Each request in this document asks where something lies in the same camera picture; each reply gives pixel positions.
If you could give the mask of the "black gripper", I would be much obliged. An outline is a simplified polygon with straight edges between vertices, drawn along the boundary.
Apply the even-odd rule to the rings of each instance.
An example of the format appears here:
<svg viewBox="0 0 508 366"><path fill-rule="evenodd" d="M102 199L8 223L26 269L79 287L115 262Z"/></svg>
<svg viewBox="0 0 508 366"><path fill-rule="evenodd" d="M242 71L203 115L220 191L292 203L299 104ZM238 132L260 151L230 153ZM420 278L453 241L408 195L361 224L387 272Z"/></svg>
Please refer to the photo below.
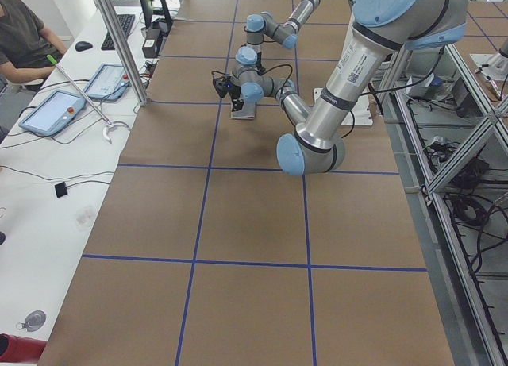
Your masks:
<svg viewBox="0 0 508 366"><path fill-rule="evenodd" d="M244 106L244 99L241 95L241 88L236 85L229 86L232 111L240 111Z"/></svg>

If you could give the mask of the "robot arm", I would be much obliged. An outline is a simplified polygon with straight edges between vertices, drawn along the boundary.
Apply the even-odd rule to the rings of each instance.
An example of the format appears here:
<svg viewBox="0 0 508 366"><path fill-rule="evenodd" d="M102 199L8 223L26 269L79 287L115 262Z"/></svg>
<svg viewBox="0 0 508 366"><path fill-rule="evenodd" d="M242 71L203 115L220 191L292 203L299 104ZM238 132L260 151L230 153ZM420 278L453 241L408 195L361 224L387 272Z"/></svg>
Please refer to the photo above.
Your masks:
<svg viewBox="0 0 508 366"><path fill-rule="evenodd" d="M290 80L260 71L260 44L270 37L293 48L298 32L321 0L301 0L283 23L269 13L248 17L248 43L236 54L236 67L215 80L220 97L229 95L233 109L275 98L294 125L277 144L279 166L290 175L325 173L343 161L344 142L337 132L385 58L401 48L418 50L455 43L466 28L468 0L353 0L351 40L319 99L309 107Z"/></svg>
<svg viewBox="0 0 508 366"><path fill-rule="evenodd" d="M299 31L320 4L321 0L301 0L283 23L278 23L267 11L247 16L244 27L246 32L246 44L244 46L252 48L256 53L255 65L260 75L266 71L262 64L264 38L271 38L284 48L293 49L298 41Z"/></svg>

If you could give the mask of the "neighbouring robot arm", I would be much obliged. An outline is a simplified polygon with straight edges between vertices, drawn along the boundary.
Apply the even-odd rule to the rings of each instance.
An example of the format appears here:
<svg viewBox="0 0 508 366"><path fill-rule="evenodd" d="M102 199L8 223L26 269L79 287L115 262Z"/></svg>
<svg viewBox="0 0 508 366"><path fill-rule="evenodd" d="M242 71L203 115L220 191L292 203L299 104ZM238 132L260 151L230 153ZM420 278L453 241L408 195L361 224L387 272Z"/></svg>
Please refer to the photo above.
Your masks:
<svg viewBox="0 0 508 366"><path fill-rule="evenodd" d="M493 54L471 54L471 59L483 70L493 71L500 75L507 74L507 40Z"/></svg>

